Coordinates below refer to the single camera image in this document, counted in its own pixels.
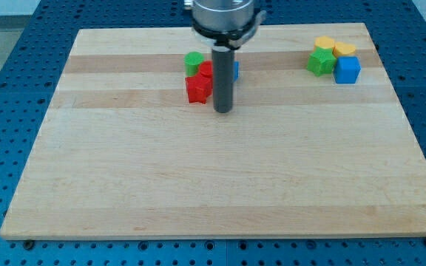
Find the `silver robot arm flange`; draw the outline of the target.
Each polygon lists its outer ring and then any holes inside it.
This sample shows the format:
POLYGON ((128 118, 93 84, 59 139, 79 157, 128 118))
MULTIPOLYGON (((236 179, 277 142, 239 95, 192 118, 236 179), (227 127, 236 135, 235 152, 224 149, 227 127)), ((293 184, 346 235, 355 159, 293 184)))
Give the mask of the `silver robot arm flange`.
POLYGON ((267 16, 255 0, 192 0, 189 9, 194 37, 217 52, 241 48, 267 16))

